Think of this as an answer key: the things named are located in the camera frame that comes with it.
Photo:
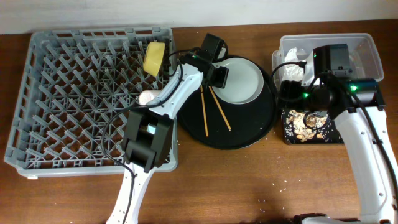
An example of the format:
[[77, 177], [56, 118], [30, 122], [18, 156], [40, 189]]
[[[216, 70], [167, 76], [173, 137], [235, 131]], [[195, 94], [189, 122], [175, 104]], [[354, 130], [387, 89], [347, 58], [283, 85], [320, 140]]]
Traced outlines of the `grey round plate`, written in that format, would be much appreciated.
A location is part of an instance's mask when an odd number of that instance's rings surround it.
[[224, 88], [213, 87], [215, 95], [221, 100], [242, 105], [255, 100], [264, 86], [264, 78], [259, 67], [245, 58], [228, 58], [215, 63], [228, 69]]

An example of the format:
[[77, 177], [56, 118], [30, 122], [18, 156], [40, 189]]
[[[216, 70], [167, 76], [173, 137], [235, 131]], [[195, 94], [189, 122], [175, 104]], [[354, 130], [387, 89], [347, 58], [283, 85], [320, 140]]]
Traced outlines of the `food scraps with rice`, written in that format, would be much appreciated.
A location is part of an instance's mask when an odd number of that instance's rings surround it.
[[327, 130], [326, 128], [330, 125], [322, 129], [310, 129], [307, 128], [303, 123], [303, 117], [306, 111], [296, 111], [289, 110], [284, 113], [286, 118], [283, 118], [283, 127], [284, 127], [284, 137], [288, 142], [298, 142], [303, 143], [309, 140], [318, 140], [325, 139]]

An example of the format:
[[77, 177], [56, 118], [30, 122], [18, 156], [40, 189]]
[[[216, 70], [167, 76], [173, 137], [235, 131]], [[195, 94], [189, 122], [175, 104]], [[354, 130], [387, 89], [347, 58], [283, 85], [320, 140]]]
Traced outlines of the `white paper napkin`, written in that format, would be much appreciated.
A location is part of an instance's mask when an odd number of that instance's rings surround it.
[[304, 49], [298, 49], [296, 47], [290, 49], [285, 56], [284, 62], [306, 62], [305, 68], [301, 68], [298, 65], [286, 65], [284, 66], [284, 74], [282, 81], [297, 81], [302, 86], [309, 86], [314, 79], [314, 62], [313, 52], [306, 52]]

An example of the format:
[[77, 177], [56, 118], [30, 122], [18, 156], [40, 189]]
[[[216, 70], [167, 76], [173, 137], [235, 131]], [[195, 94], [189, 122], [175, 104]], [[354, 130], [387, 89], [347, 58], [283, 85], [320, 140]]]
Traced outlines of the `yellow plastic bowl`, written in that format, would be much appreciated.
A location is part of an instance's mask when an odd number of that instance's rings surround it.
[[149, 75], [156, 77], [160, 71], [165, 52], [165, 43], [150, 42], [144, 57], [143, 69]]

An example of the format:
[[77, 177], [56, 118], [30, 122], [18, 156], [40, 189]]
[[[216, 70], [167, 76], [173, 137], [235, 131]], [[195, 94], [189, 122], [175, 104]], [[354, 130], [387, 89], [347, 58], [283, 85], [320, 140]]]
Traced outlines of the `pink plastic cup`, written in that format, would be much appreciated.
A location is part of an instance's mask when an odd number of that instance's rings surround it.
[[141, 106], [146, 105], [160, 94], [160, 90], [144, 90], [138, 97], [138, 102]]

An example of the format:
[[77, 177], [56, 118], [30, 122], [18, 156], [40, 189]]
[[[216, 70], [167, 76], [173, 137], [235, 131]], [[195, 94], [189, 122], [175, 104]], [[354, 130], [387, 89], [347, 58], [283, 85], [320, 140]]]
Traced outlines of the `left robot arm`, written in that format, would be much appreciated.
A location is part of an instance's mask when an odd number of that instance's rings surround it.
[[172, 147], [174, 119], [189, 96], [202, 85], [224, 88], [228, 69], [217, 63], [228, 54], [226, 42], [207, 34], [200, 47], [184, 50], [170, 81], [150, 102], [129, 106], [114, 115], [129, 113], [121, 142], [124, 176], [108, 223], [137, 223], [139, 210], [157, 168]]

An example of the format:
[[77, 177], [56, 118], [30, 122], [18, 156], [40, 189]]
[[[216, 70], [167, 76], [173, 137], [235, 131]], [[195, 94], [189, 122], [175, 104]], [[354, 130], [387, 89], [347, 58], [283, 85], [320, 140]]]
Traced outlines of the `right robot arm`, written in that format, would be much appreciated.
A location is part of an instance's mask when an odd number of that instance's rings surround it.
[[334, 121], [348, 151], [358, 187], [358, 223], [397, 223], [397, 161], [387, 132], [385, 102], [378, 82], [352, 69], [346, 44], [317, 47], [305, 60], [283, 62], [303, 76], [277, 86], [270, 81], [279, 106], [325, 111]]

